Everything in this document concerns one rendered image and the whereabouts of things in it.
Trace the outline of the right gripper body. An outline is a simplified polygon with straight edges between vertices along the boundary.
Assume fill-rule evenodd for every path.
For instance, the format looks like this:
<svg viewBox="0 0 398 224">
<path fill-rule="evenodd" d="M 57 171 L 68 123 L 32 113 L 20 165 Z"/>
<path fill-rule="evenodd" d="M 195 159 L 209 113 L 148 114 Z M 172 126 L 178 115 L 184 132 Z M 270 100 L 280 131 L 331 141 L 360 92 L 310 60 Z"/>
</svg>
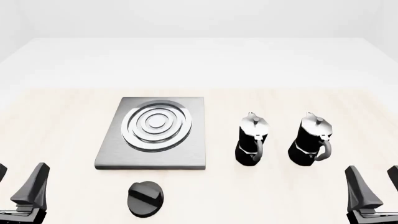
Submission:
<svg viewBox="0 0 398 224">
<path fill-rule="evenodd" d="M 349 224 L 398 224 L 398 212 L 377 212 L 374 208 L 347 209 Z"/>
</svg>

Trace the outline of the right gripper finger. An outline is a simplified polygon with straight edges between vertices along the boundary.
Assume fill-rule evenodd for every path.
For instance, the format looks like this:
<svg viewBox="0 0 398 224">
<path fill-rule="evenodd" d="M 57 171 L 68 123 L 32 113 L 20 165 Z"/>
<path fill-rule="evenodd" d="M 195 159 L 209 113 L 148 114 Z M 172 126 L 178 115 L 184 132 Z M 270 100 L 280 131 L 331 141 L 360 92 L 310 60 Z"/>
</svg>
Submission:
<svg viewBox="0 0 398 224">
<path fill-rule="evenodd" d="M 392 166 L 387 170 L 387 174 L 393 184 L 398 184 L 398 166 Z"/>
<path fill-rule="evenodd" d="M 379 208 L 384 203 L 365 183 L 363 177 L 355 166 L 345 169 L 346 183 L 348 186 L 347 211 Z"/>
</svg>

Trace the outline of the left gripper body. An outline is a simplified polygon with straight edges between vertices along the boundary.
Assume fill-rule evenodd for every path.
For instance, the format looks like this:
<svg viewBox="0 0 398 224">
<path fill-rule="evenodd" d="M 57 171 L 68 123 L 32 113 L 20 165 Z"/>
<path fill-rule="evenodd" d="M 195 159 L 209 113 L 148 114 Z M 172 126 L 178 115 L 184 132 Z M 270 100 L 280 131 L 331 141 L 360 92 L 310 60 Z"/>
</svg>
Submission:
<svg viewBox="0 0 398 224">
<path fill-rule="evenodd" d="M 29 207 L 26 211 L 0 210 L 0 224 L 42 224 L 47 212 Z"/>
</svg>

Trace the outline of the flat grey stove plate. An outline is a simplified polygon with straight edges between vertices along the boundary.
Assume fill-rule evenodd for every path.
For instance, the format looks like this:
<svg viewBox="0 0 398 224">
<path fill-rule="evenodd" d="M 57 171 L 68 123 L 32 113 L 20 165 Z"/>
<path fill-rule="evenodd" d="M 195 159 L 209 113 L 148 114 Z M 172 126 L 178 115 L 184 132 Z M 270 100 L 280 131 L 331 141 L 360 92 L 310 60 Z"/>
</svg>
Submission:
<svg viewBox="0 0 398 224">
<path fill-rule="evenodd" d="M 205 169 L 204 98 L 122 98 L 95 168 Z"/>
</svg>

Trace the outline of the round black stove knob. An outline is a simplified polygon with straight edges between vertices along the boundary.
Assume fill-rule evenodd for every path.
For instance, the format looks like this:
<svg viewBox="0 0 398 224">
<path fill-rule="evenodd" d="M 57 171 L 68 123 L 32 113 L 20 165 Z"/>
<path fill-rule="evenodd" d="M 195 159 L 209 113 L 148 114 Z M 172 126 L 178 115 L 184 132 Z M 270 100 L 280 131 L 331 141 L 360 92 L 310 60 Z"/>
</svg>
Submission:
<svg viewBox="0 0 398 224">
<path fill-rule="evenodd" d="M 162 208 L 163 203 L 164 192 L 156 182 L 135 182 L 128 190 L 128 209 L 138 218 L 153 216 Z"/>
</svg>

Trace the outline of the black moka pot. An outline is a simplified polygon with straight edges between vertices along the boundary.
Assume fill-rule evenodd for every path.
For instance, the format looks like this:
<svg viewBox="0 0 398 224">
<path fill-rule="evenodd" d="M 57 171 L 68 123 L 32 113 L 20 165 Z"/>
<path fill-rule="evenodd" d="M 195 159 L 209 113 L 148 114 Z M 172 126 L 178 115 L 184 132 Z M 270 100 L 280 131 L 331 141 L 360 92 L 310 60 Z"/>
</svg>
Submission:
<svg viewBox="0 0 398 224">
<path fill-rule="evenodd" d="M 322 117 L 308 112 L 301 119 L 297 137 L 289 147 L 288 155 L 299 166 L 311 166 L 331 156 L 330 137 L 333 128 Z"/>
<path fill-rule="evenodd" d="M 239 125 L 239 140 L 235 159 L 243 166 L 255 166 L 264 152 L 264 142 L 269 134 L 269 124 L 262 117 L 249 112 Z"/>
</svg>

